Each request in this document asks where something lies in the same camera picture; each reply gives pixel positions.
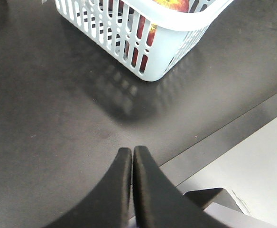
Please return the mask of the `robot base black white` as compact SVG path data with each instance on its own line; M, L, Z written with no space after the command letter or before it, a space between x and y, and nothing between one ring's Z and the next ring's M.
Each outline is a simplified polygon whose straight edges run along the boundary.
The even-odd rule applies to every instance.
M275 226L260 219L244 214L235 200L224 188L192 190L183 195L230 228L274 228Z

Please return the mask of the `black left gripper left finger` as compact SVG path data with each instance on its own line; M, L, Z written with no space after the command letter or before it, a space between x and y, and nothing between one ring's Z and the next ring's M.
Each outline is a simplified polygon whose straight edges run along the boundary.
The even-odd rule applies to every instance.
M91 192L47 228L126 228L128 226L132 154L119 148L109 169Z

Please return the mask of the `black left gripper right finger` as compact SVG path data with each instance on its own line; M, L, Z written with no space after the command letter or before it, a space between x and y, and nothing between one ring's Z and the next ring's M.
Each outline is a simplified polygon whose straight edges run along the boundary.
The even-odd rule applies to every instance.
M186 198L142 145L134 148L133 199L140 228L226 227Z

